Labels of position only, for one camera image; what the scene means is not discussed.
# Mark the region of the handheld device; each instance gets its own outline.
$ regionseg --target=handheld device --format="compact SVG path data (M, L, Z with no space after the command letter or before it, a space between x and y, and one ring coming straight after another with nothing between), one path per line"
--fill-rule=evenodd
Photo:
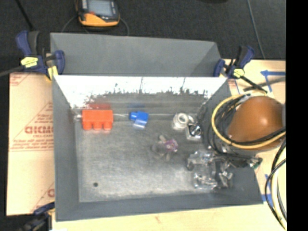
M115 26L120 13L114 0L77 0L76 10L80 23L86 27Z

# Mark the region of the gray box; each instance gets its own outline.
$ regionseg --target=gray box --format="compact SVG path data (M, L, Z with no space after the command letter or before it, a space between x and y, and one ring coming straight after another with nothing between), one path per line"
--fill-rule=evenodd
M171 59L179 57L179 51L174 47L182 49L188 40L166 39L165 42L163 39L120 37L123 51L130 52L122 56L131 60L126 63L132 68L120 72L117 68L125 68L126 60L118 61L114 55L105 51L98 56L96 48L93 57L101 59L100 64L93 68L88 65L85 70L87 73L80 72L82 75L77 76L72 74L84 69L82 66L87 61L82 64L73 63L76 51L69 48L79 46L70 43L71 39L74 42L76 36L85 37L84 42L88 45L91 41L102 48L105 46L101 43L105 40L114 45L118 43L114 43L116 39L110 36L64 36L66 40L61 38L61 34L52 37L52 45L64 50L68 64L66 75L55 77L52 84L58 221L262 203L255 173L249 168L232 171L234 187L231 189L205 192L195 189L191 184L185 160L189 154L204 148L207 142L186 140L183 131L172 129L172 117L176 112L186 112L197 117L203 103L210 112L220 101L230 96L230 90L224 78L201 77L210 75L213 66L212 69L210 66L201 68L202 71L198 73L200 77L189 77L201 66L193 63L195 57L191 58L190 51L187 52L187 59L191 60L191 64L187 64L189 71L183 65L179 71L175 68L168 72ZM123 45L134 39L141 45ZM130 49L132 45L138 49L146 48L152 40L155 46L152 47L153 54L148 64L145 55L136 56L135 51L125 49L125 45ZM160 44L166 46L171 41L173 54L158 50ZM199 51L202 44L196 42L195 46L192 43L189 47ZM198 56L199 62L200 59L206 61L204 54ZM91 51L85 58L91 58ZM161 64L155 65L155 58ZM138 74L138 69L134 69L134 66L141 66L140 62L146 65L142 75ZM80 110L89 103L111 107L114 124L109 133L82 129ZM149 113L149 121L143 130L135 129L128 119L128 114L136 110ZM150 147L160 134L175 138L179 144L178 153L169 162L157 160L151 154Z

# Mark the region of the blue clamp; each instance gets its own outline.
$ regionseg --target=blue clamp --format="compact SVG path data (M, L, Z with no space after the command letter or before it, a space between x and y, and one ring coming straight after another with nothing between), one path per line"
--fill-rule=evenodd
M15 38L18 49L20 49L24 54L24 59L22 60L23 71L43 73L51 79L52 76L49 71L50 67L46 65L46 62L54 60L57 73L62 74L65 65L64 52L57 50L54 54L48 57L39 55L36 49L38 35L38 31L28 32L24 30Z
M149 114L143 111L131 112L129 114L129 119L135 121L135 127L144 128L148 122Z
M219 77L222 74L227 78L241 78L245 72L245 65L254 57L255 51L250 46L240 46L238 55L235 61L231 61L229 65L223 59L219 59L214 68L214 77Z

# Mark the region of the black cord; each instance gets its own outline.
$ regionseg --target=black cord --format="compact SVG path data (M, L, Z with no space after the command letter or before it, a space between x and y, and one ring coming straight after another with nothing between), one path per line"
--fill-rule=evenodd
M286 158L284 160L282 160L277 166L275 166L274 170L271 171L271 173L269 174L268 178L266 179L266 183L265 183L265 199L266 199L266 202L268 203L268 206L270 208L270 210L272 211L273 215L275 216L275 218L279 221L279 223L281 224L282 226L282 223L281 223L281 220L279 219L276 211L275 211L275 208L270 204L270 200L269 200L269 197L268 197L268 194L267 194L267 188L268 188L268 185L271 185L270 181L271 181L271 178L273 177L274 173L282 166L286 163Z
M282 154L282 152L285 150L285 148L286 148L286 139L284 139L284 141L282 142L278 152L275 155L275 158L274 158L272 166L271 166L271 170L272 171L274 170L275 165L277 164L277 162L279 160L279 157ZM279 203L279 207L280 207L280 210L282 212L282 215L283 215L284 219L287 220L287 212L286 212L286 210L285 210L285 208L283 206L283 203L282 203L282 199L281 199L281 196L280 196L280 190L279 190L279 185L278 184L277 184L277 199L278 199L278 203Z
M261 42L260 42L260 39L259 39L259 35L258 35L258 32L257 32L257 27L256 27L256 24L255 24L254 15L252 14L252 9L251 9L251 6L250 6L250 1L247 0L247 3L248 3L248 8L249 8L249 13L250 13L251 21L252 21L252 24L253 24L253 27L254 27L254 31L255 31L255 34L256 34L256 37L257 37L258 45L259 45L262 57L263 57L263 59L265 59L265 55L264 55L264 52L263 52L263 49L262 49L262 46L261 46Z
M30 28L30 31L35 31L35 28L32 25L32 23L30 22L30 19L29 19L28 15L26 14L26 12L25 12L23 6L21 5L20 1L19 0L15 0L15 2L17 3L21 13L23 14L23 16L24 16L24 18L25 18L25 20L26 20L26 22L27 22L27 24L28 24L28 26Z
M6 71L2 71L2 72L0 72L0 77L5 76L5 75L9 75L9 74L14 73L14 72L18 72L22 69L23 69L23 67L19 66L19 67L11 68L11 69L6 70Z

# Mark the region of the cable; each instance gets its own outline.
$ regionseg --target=cable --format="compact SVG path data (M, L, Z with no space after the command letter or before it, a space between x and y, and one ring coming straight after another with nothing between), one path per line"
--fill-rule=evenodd
M2 72L0 72L0 77L5 76L5 75L9 75L9 74L14 73L14 72L18 72L20 70L22 70L21 66L15 67L15 68L11 68L11 69L6 70L6 71L2 71Z
M258 32L257 32L257 28L256 28L256 24L255 24L255 19L254 19L254 16L252 14L252 9L251 9L251 6L250 6L250 1L247 0L247 3L248 3L248 8L249 8L249 13L250 13L250 17L251 17L251 20L252 20L252 24L254 26L255 34L256 34L256 37L257 37L258 45L259 45L262 57L263 57L263 59L265 59L265 55L264 55L264 52L263 52L263 49L262 49L262 46L261 46L261 43L260 43L259 35L258 35Z
M67 27L74 19L76 19L77 17L78 17L78 15L74 15L72 18L70 18L69 21L66 22L66 24L63 26L61 32L63 33L64 30L66 29L66 27Z
M122 18L120 18L120 21L122 21L123 24L126 26L127 36L129 36L129 26L128 26L128 24L127 24L126 21L124 21Z
M274 182L273 180L272 180L272 178L273 178L273 176L275 175L275 173L279 170L279 168L282 166L282 165L284 165L286 163L286 158L284 159L284 160L282 160L279 164L277 164L276 166L275 166L275 168L274 168L274 170L272 170L271 171L271 173L270 173L270 175L268 176L268 178L266 179L266 183L265 183L265 198L266 198L266 202L268 203L268 206L269 206L269 208L270 208L270 210L272 211L272 213L273 213L273 215L275 216L275 218L279 221L279 223L282 225L282 227L286 230L286 220L283 220L283 218L278 214L278 208L277 208L277 206L276 206L276 208L275 207L273 207L271 204L270 204L270 200L269 200L269 197L268 197L268 194L267 194L267 186L270 184L272 184L272 182Z

